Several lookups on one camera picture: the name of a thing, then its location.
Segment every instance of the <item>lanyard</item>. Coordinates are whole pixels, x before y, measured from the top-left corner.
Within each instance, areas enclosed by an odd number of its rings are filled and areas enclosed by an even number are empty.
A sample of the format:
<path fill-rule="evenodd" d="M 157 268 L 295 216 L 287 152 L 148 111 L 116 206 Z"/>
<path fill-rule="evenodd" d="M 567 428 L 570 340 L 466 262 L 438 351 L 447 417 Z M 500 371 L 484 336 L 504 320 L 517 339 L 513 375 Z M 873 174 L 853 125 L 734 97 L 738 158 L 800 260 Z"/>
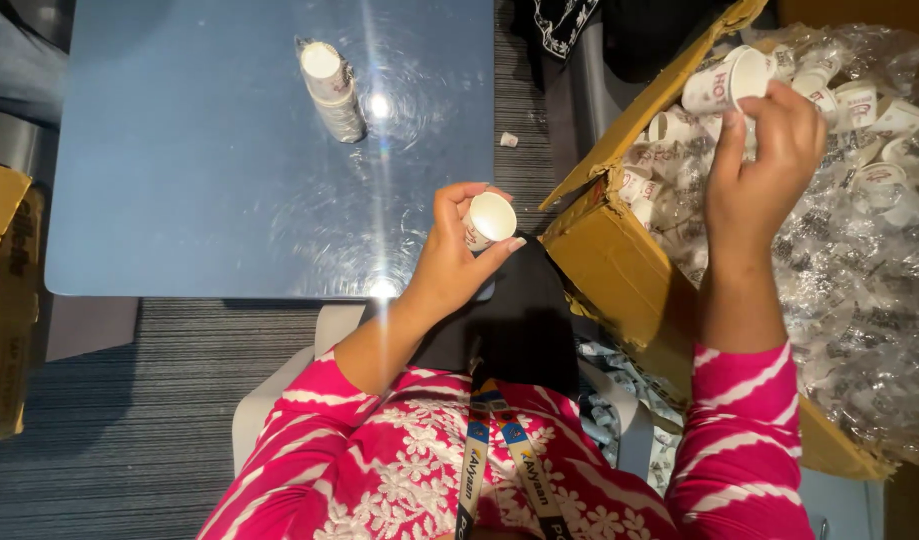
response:
<path fill-rule="evenodd" d="M 470 538 L 473 521 L 476 519 L 479 488 L 482 487 L 486 456 L 489 453 L 490 411 L 496 415 L 502 438 L 516 463 L 516 471 L 523 482 L 529 503 L 539 518 L 539 527 L 546 535 L 546 540 L 572 539 L 559 504 L 549 489 L 543 463 L 526 437 L 523 426 L 516 420 L 516 412 L 502 398 L 499 388 L 490 378 L 470 394 L 469 426 L 466 428 L 466 448 L 463 451 L 462 477 L 459 480 L 455 540 Z"/>

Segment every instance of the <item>gray carpet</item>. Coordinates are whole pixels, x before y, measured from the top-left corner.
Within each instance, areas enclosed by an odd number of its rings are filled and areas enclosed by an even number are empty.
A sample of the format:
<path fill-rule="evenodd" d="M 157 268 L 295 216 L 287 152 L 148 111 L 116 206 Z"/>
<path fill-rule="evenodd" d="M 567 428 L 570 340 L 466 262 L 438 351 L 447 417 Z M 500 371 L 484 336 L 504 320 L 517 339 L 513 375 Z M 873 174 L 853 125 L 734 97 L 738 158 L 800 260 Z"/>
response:
<path fill-rule="evenodd" d="M 521 228 L 541 232 L 554 187 L 543 98 L 525 43 L 497 1 L 496 184 Z M 233 479 L 230 427 L 243 396 L 312 343 L 304 302 L 142 302 L 136 343 L 33 374 L 26 432 L 0 443 L 0 539 L 192 538 Z"/>

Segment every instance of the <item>open cardboard box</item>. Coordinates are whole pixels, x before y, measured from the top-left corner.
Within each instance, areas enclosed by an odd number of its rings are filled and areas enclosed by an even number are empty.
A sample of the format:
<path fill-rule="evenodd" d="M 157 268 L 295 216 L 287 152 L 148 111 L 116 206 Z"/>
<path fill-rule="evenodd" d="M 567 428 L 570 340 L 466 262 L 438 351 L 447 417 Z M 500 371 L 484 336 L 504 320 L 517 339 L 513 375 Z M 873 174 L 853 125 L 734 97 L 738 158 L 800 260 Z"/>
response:
<path fill-rule="evenodd" d="M 0 167 L 0 439 L 22 432 L 32 326 L 39 313 L 42 195 Z"/>
<path fill-rule="evenodd" d="M 629 345 L 637 367 L 657 378 L 657 391 L 680 410 L 690 400 L 697 294 L 615 197 L 620 161 L 652 117 L 678 99 L 716 40 L 748 25 L 763 6 L 765 0 L 730 6 L 636 98 L 541 206 L 595 182 L 549 226 L 543 243 L 575 286 L 573 309 L 597 319 Z M 885 460 L 854 445 L 808 399 L 800 398 L 799 411 L 805 467 L 857 480 L 892 472 Z"/>

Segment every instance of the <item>table surface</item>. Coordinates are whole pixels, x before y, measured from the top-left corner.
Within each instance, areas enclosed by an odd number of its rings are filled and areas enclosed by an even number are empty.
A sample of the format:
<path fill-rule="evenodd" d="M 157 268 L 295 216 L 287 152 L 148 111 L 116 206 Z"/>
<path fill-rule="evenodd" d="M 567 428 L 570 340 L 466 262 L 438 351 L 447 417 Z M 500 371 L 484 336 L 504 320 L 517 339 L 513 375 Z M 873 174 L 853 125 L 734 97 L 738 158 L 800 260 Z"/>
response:
<path fill-rule="evenodd" d="M 296 36 L 352 64 L 363 141 L 326 132 Z M 394 295 L 433 191 L 491 181 L 493 145 L 490 0 L 79 0 L 46 286 Z"/>

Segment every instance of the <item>chair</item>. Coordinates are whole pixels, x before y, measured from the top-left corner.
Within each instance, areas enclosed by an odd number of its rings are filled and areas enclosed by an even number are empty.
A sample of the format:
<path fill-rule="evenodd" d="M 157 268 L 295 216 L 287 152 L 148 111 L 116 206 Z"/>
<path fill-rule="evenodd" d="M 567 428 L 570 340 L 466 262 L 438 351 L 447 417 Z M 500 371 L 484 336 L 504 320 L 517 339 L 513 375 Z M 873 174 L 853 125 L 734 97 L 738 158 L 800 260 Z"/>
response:
<path fill-rule="evenodd" d="M 352 303 L 328 304 L 316 318 L 316 335 L 312 347 L 300 350 L 243 398 L 233 416 L 233 462 L 235 473 L 242 470 L 259 438 L 273 404 L 309 362 L 342 341 L 356 329 L 365 305 Z M 635 396 L 616 384 L 596 366 L 579 362 L 597 393 L 612 404 L 613 415 L 619 419 L 620 455 L 618 468 L 645 479 L 649 471 L 649 453 L 652 449 L 652 418 L 649 408 Z"/>

